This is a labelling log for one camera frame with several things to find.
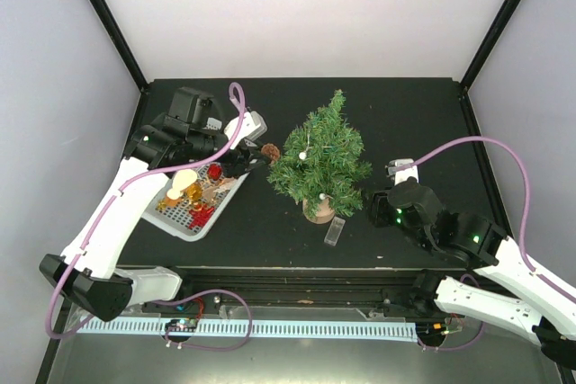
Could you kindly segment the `small green christmas tree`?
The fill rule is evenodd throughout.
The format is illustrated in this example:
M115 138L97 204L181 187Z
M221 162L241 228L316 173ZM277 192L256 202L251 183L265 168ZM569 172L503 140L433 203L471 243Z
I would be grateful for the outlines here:
M267 180L273 189L301 204L310 219L322 202L338 217L349 218L363 208L357 185L370 176L372 165L362 159L365 145L343 113L345 103L338 89L329 104L310 112L270 167Z

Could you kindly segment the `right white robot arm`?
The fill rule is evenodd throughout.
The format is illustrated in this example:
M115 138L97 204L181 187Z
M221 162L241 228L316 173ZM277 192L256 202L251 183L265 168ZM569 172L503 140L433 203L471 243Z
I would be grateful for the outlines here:
M396 227L430 255L508 291L503 296L425 269L405 296L406 308L475 318L525 338L548 359L574 369L575 289L547 270L529 270L503 228L469 212L452 212L414 177L362 197L372 225Z

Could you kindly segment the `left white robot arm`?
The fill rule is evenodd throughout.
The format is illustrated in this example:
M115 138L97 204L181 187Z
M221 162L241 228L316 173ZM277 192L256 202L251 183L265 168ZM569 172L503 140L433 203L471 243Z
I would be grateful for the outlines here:
M254 143L265 123L248 110L240 84L229 85L229 98L238 117L219 129L207 126L212 95L182 87L168 112L135 130L112 185L85 227L60 254L47 254L40 262L54 299L68 299L103 321L135 304L159 300L174 311L192 304L194 291L179 273L165 267L128 272L117 263L148 205L166 185L175 188L176 199L192 184L194 169L216 163L225 176L239 178L270 163Z

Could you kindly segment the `brown pine cone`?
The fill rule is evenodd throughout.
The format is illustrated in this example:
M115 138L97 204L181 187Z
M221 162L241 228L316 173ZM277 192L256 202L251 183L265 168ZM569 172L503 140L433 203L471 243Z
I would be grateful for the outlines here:
M270 160L270 164L274 164L281 157L280 149L272 143L263 145L260 152L263 156L266 156Z

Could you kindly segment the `white perforated plastic basket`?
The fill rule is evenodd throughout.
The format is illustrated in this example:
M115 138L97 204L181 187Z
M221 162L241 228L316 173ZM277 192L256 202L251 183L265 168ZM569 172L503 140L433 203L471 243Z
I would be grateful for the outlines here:
M248 177L248 174L225 177L223 165L218 163L203 165L194 171L198 174L196 182L184 190L178 200L169 203L167 193L173 183L170 179L142 214L148 223L185 242L207 236Z

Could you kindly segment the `red gift box ornament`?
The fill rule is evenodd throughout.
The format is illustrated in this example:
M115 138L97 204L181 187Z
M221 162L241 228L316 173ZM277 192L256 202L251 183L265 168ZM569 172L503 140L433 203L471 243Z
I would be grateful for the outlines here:
M219 164L212 163L209 165L206 174L209 179L216 182L222 177L222 167Z

